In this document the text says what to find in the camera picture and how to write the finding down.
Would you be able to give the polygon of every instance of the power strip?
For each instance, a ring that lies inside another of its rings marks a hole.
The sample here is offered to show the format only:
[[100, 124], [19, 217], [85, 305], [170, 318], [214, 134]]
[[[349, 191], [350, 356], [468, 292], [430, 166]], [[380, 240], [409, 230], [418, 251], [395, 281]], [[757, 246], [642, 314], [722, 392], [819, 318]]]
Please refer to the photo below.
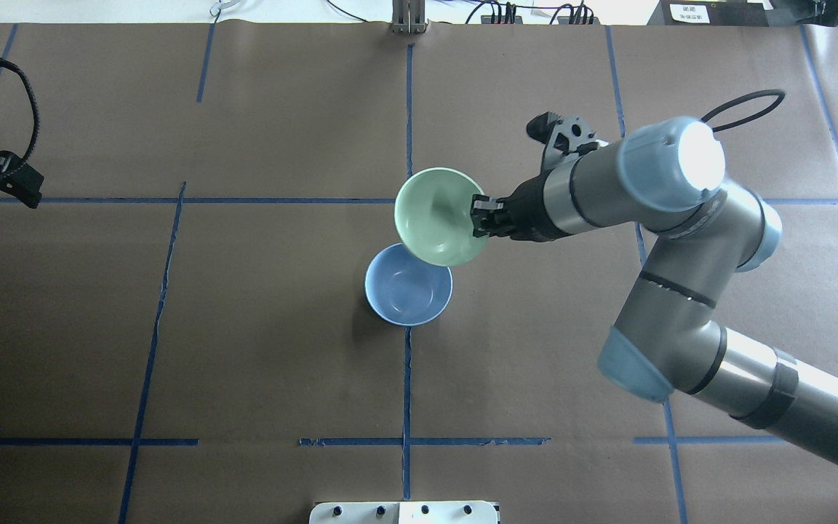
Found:
[[[486, 24], [491, 23], [491, 21], [490, 21], [491, 17], [493, 19], [496, 19], [496, 17], [493, 17], [491, 15], [480, 15], [480, 23], [486, 23]], [[515, 17], [513, 17], [513, 20], [514, 20], [513, 23], [522, 23], [522, 15], [516, 15]], [[503, 21], [503, 19], [500, 19], [499, 23], [496, 23], [496, 21], [493, 21], [493, 25], [512, 25], [512, 24], [506, 23], [506, 21]]]
[[573, 23], [571, 23], [571, 19], [572, 17], [558, 17], [558, 25], [602, 25], [599, 23], [598, 17], [594, 17], [594, 20], [592, 20], [591, 23], [582, 23], [584, 21], [583, 18], [581, 20], [574, 20]]

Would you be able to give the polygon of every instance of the black knob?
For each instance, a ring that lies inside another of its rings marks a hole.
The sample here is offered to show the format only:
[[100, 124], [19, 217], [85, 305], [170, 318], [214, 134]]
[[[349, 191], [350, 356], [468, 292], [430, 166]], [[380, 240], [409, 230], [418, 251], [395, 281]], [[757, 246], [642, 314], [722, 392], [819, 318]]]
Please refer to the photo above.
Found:
[[542, 113], [529, 120], [529, 123], [526, 124], [526, 134], [536, 142], [546, 143], [551, 138], [551, 130], [554, 129], [555, 122], [561, 119], [562, 117], [557, 113]]

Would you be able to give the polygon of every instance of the green bowl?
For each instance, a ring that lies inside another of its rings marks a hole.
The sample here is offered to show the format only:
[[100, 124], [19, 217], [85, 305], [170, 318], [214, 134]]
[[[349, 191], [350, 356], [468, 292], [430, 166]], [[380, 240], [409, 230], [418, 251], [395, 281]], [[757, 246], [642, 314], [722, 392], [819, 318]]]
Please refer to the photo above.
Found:
[[483, 194], [465, 173], [429, 168], [403, 183], [393, 206], [396, 232], [403, 245], [435, 266], [459, 266], [483, 250], [487, 237], [474, 236], [471, 199]]

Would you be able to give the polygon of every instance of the light blue joint cap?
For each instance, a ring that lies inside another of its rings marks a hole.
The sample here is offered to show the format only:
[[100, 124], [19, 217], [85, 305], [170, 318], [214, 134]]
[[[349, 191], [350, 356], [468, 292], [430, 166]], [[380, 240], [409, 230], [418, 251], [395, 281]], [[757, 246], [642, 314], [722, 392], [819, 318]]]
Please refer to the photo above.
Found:
[[735, 269], [736, 273], [744, 273], [758, 268], [771, 255], [775, 255], [775, 250], [778, 249], [781, 243], [781, 217], [775, 208], [768, 205], [767, 202], [759, 197], [759, 206], [762, 206], [762, 213], [765, 216], [765, 228], [762, 229], [762, 241], [759, 242], [759, 247], [756, 248], [755, 253], [745, 264]]
[[726, 175], [721, 143], [692, 116], [639, 128], [623, 139], [616, 156], [626, 192], [641, 205], [667, 213], [707, 202]]
[[661, 371], [615, 327], [610, 328], [596, 367], [613, 384], [645, 400], [664, 404], [674, 391]]

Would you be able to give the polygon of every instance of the black tape band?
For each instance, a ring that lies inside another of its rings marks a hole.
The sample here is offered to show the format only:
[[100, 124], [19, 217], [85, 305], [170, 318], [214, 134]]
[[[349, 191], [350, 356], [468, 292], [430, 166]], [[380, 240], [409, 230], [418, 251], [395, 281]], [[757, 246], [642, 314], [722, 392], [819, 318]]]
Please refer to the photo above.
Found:
[[643, 271], [639, 273], [639, 278], [647, 279], [647, 281], [649, 282], [658, 283], [658, 285], [671, 289], [671, 291], [674, 291], [675, 293], [679, 293], [686, 296], [686, 298], [691, 299], [691, 301], [701, 302], [701, 304], [708, 306], [710, 309], [716, 308], [716, 301], [713, 301], [713, 299], [709, 298], [708, 296], [699, 294], [693, 289], [688, 289], [677, 282], [669, 281], [669, 279], [659, 277], [658, 275], [655, 275], [648, 271]]
[[781, 349], [775, 349], [775, 357], [778, 358], [778, 362], [775, 364], [775, 378], [772, 379], [771, 389], [768, 390], [768, 398], [745, 417], [733, 417], [736, 421], [757, 430], [764, 430], [777, 422], [797, 398], [794, 396], [800, 381], [797, 361]]
[[713, 364], [711, 364], [711, 368], [707, 371], [707, 375], [704, 376], [701, 383], [694, 386], [694, 389], [688, 391], [687, 394], [698, 394], [702, 392], [704, 388], [707, 387], [710, 381], [712, 381], [713, 377], [715, 377], [716, 372], [719, 371], [719, 365], [722, 364], [722, 358], [726, 356], [726, 328], [719, 326], [719, 348], [716, 351], [716, 358], [713, 359]]

